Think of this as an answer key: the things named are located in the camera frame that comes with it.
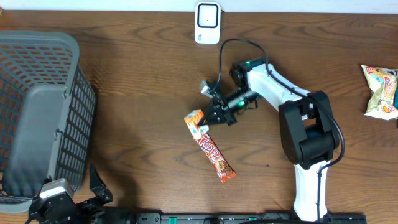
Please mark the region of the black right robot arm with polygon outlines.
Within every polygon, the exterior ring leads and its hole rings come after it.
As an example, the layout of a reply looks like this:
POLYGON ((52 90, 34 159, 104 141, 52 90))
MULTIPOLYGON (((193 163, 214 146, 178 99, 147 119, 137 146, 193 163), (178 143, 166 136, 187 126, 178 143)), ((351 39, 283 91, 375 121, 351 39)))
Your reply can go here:
POLYGON ((281 145, 294 165, 297 218, 317 222, 327 216, 327 170, 343 141, 330 101, 322 91, 304 90, 280 75, 266 58, 234 63, 230 70, 237 90, 224 95, 216 82, 203 81, 200 91, 211 99, 199 126, 236 123, 248 104, 265 99, 279 115, 281 145))

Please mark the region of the red orange candy bar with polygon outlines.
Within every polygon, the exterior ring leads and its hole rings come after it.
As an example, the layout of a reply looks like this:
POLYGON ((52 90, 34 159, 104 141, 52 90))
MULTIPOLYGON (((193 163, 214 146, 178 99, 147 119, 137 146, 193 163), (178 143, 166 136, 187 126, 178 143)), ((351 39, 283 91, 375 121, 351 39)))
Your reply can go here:
POLYGON ((197 140, 197 143, 215 168, 217 176, 222 183, 236 177, 235 171, 224 158, 208 133, 203 134, 201 138, 197 140))

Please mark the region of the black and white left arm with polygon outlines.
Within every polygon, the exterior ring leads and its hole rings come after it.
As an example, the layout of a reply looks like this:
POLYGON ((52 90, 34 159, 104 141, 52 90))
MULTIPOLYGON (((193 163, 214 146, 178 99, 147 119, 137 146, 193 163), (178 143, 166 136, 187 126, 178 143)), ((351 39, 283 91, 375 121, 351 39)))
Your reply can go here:
POLYGON ((38 194, 32 198, 26 222, 79 224, 136 222, 136 217, 129 210, 106 206, 113 201, 113 195, 94 164, 90 164, 89 184, 95 196, 75 203, 72 187, 65 178, 44 179, 38 194))

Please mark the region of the cream snack bag blue edges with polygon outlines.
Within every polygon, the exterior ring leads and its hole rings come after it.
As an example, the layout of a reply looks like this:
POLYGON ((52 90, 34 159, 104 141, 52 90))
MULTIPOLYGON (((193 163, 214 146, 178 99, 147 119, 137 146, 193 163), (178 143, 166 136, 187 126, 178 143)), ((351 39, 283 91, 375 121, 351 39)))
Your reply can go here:
POLYGON ((397 119, 397 69, 361 66, 371 97, 364 116, 389 121, 397 119))

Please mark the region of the small orange tissue pack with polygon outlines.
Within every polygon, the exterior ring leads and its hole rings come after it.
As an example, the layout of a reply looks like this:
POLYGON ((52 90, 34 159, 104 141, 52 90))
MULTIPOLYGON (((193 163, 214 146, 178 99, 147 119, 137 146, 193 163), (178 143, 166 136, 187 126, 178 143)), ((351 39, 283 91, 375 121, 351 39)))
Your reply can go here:
POLYGON ((199 126, 200 120, 204 117, 204 113, 201 109, 193 110, 191 113, 184 117, 184 121, 188 126, 188 129, 194 140, 199 140, 204 134, 209 131, 209 126, 199 126))

